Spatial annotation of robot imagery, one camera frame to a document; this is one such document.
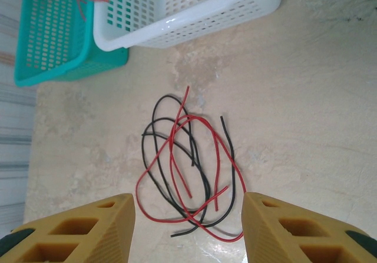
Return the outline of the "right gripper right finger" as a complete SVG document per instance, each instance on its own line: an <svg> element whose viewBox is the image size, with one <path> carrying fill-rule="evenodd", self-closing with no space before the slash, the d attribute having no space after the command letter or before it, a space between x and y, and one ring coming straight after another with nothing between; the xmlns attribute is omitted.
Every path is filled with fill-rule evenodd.
<svg viewBox="0 0 377 263"><path fill-rule="evenodd" d="M249 262L376 262L376 240L340 220L256 192L243 197Z"/></svg>

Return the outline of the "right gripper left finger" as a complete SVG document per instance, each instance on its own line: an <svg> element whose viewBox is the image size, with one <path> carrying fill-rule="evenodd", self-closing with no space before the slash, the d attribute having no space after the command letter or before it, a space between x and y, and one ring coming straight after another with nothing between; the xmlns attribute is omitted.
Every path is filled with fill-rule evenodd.
<svg viewBox="0 0 377 263"><path fill-rule="evenodd" d="M28 222L1 238L1 262L128 262L132 194L119 194Z"/></svg>

